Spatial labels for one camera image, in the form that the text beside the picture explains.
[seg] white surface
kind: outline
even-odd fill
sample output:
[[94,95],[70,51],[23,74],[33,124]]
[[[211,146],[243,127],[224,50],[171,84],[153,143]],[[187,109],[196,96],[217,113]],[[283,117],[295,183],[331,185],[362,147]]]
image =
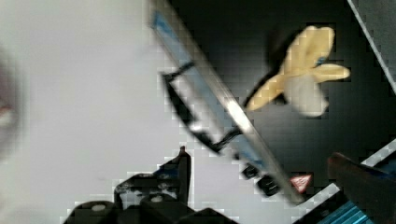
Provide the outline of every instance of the white surface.
[[63,223],[80,203],[112,201],[122,179],[155,171],[182,144],[193,156],[193,208],[249,224],[305,213],[279,194],[264,199],[239,165],[186,134],[158,78],[172,64],[146,3],[0,0],[0,46],[26,92],[18,138],[0,161],[0,223]]

